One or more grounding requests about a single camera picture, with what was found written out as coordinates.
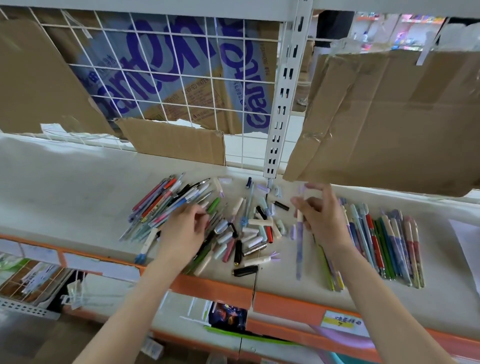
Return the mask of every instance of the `person's right hand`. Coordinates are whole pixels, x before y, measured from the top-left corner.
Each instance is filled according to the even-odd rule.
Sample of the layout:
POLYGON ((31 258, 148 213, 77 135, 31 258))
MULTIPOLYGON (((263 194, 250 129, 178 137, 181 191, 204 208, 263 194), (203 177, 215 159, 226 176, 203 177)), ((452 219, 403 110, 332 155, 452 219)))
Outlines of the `person's right hand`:
POLYGON ((304 200, 302 197, 294 197, 291 202, 303 213, 305 226, 312 231, 317 243, 322 245, 330 257, 337 248, 353 246, 342 207, 332 185, 306 183, 305 187, 322 191, 323 199, 309 197, 304 200))

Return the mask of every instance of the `person's left hand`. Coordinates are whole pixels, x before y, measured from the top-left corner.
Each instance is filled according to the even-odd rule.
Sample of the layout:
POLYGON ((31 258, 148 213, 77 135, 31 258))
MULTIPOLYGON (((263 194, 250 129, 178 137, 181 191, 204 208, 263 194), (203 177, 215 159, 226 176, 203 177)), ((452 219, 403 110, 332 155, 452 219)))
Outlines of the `person's left hand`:
POLYGON ((162 226, 157 258, 168 255, 184 268, 205 239, 208 217, 197 204, 185 204, 175 210, 162 226))

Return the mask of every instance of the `torn cardboard edge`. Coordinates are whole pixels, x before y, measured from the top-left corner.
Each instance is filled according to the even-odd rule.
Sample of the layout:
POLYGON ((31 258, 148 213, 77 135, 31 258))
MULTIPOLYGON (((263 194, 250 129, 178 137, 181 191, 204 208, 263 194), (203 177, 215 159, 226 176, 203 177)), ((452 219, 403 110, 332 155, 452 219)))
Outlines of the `torn cardboard edge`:
POLYGON ((476 52, 321 57, 284 179, 462 196, 479 185, 476 52))
POLYGON ((116 124, 139 153, 226 165, 223 132, 135 118, 116 124))
POLYGON ((96 103, 41 27, 30 20, 0 22, 3 70, 0 130, 42 133, 60 124, 69 133, 114 134, 96 103))

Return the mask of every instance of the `pile of pen caps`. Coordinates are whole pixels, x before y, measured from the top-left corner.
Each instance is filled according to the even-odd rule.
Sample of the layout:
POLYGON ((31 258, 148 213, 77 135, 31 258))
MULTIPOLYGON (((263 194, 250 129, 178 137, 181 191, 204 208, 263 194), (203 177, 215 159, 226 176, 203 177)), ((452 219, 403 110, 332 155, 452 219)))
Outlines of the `pile of pen caps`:
MULTIPOLYGON (((401 278, 408 286, 425 287, 417 223, 392 210, 374 220, 366 204, 349 204, 339 198, 352 243, 384 279, 401 278)), ((344 289, 341 274, 319 248, 331 290, 344 289)))
MULTIPOLYGON (((231 183, 230 177, 207 178, 182 187, 183 177, 184 173, 165 178, 133 207, 128 218, 130 227, 120 240, 144 242, 135 263, 145 264, 151 244, 160 240, 161 225, 175 209, 185 203, 199 204, 206 209, 210 217, 205 240, 184 273, 198 276, 212 259, 222 259, 226 263, 234 255, 235 266, 242 263, 242 267, 234 269, 232 274, 242 277, 256 273, 259 264, 280 259, 278 253, 273 252, 263 257, 244 259, 242 262, 243 257, 265 249, 268 243, 273 242, 274 237, 280 238, 287 233, 283 222, 274 219, 273 215, 276 206, 286 210, 288 207, 278 201, 269 207, 262 196, 267 194, 270 188, 256 185, 249 178, 245 197, 238 198, 229 208, 228 203, 222 201, 225 197, 222 185, 231 183)), ((275 188, 275 194, 281 197, 279 187, 275 188)))

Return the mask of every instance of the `forearm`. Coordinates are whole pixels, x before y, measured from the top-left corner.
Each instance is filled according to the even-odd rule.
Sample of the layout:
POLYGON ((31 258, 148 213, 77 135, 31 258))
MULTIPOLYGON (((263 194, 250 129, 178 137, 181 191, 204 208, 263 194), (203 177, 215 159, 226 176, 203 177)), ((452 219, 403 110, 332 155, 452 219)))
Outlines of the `forearm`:
POLYGON ((134 363, 160 302, 180 271, 181 267, 168 256, 150 263, 122 306, 74 364, 134 363))
POLYGON ((352 245, 333 253, 348 292, 385 363, 454 363, 352 245))

